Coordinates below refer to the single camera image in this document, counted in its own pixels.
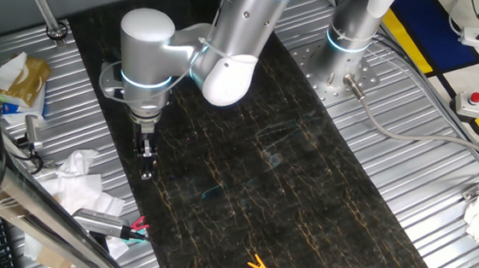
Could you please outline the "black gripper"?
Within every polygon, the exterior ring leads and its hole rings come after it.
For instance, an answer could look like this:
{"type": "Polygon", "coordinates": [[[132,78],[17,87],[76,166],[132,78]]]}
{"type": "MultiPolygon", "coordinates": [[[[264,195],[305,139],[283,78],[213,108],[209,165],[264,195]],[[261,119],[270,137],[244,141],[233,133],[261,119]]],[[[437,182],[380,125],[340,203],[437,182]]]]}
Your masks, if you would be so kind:
{"type": "Polygon", "coordinates": [[[134,125],[134,155],[141,179],[150,180],[154,174],[154,163],[158,150],[156,149],[155,127],[134,125]]]}

